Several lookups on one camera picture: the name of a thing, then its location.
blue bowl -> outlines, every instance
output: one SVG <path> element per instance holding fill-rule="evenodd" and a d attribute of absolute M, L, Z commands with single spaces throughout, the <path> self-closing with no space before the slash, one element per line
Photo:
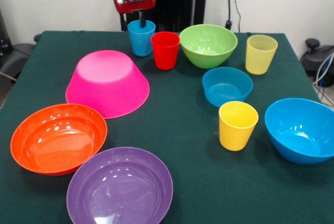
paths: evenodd
<path fill-rule="evenodd" d="M 205 97 L 216 107 L 229 101 L 245 101 L 253 89 L 252 79 L 243 71 L 231 67 L 207 71 L 202 84 Z"/>
<path fill-rule="evenodd" d="M 334 111 L 301 98 L 276 101 L 265 115 L 270 140 L 287 160 L 315 164 L 334 156 Z"/>

light blue bowl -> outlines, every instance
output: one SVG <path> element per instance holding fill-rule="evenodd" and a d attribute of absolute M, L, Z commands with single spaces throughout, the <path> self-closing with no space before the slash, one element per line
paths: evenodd
<path fill-rule="evenodd" d="M 140 20 L 134 20 L 127 25 L 130 42 L 134 54 L 140 57 L 148 56 L 152 53 L 151 37 L 156 31 L 155 24 L 146 20 L 146 26 L 140 26 Z"/>
<path fill-rule="evenodd" d="M 231 67 L 217 67 L 202 78 L 204 94 L 216 107 L 229 101 L 245 101 L 253 89 L 252 79 L 243 71 Z"/>
<path fill-rule="evenodd" d="M 276 101 L 265 122 L 273 146 L 290 162 L 314 164 L 334 156 L 334 111 L 318 102 Z"/>

white wall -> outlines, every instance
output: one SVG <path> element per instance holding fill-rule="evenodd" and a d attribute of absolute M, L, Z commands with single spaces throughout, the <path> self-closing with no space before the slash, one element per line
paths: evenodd
<path fill-rule="evenodd" d="M 306 50 L 305 40 L 317 38 L 334 44 L 334 0 L 237 0 L 242 16 L 241 32 L 284 32 L 296 54 Z M 232 30 L 237 31 L 234 0 Z M 205 23 L 225 25 L 227 0 L 207 0 Z"/>
<path fill-rule="evenodd" d="M 309 37 L 334 43 L 334 0 L 237 1 L 242 32 L 285 32 L 298 55 Z M 205 22 L 224 26 L 226 2 L 207 0 Z M 32 42 L 44 30 L 120 30 L 113 0 L 0 0 L 0 8 L 13 43 Z M 232 8 L 237 31 L 234 3 Z"/>
<path fill-rule="evenodd" d="M 0 8 L 13 43 L 44 30 L 120 31 L 113 0 L 0 0 Z"/>

yellow cup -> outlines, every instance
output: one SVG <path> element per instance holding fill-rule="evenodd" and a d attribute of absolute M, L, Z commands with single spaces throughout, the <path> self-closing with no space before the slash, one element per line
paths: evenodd
<path fill-rule="evenodd" d="M 257 34 L 247 39 L 246 69 L 251 74 L 264 74 L 268 70 L 278 47 L 277 41 L 267 35 Z"/>
<path fill-rule="evenodd" d="M 249 104 L 230 101 L 219 109 L 220 144 L 230 151 L 243 149 L 259 120 L 257 111 Z"/>

red cup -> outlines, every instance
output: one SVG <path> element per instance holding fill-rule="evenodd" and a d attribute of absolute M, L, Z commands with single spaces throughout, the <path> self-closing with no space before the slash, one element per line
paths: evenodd
<path fill-rule="evenodd" d="M 151 38 L 154 62 L 161 70 L 173 69 L 176 65 L 180 37 L 174 32 L 158 32 Z"/>

